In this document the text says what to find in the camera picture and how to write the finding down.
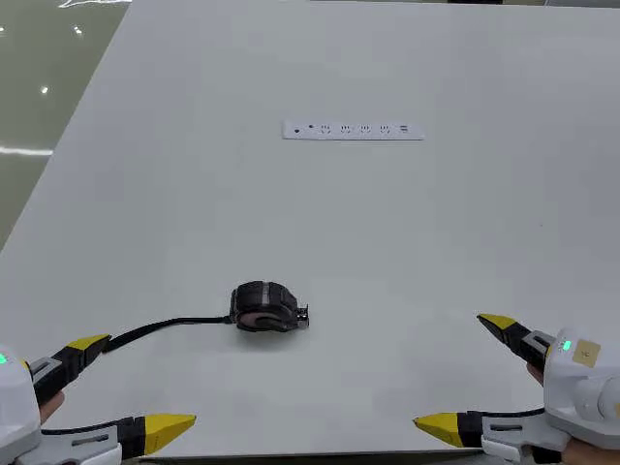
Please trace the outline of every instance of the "white power strip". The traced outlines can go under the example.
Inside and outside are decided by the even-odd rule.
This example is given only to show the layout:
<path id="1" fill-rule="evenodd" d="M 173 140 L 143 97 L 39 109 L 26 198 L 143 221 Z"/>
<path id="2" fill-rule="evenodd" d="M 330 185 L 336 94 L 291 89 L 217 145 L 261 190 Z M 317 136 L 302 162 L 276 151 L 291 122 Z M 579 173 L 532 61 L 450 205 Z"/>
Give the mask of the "white power strip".
<path id="1" fill-rule="evenodd" d="M 282 137 L 301 140 L 424 140 L 424 133 L 417 124 L 407 122 L 285 121 Z"/>

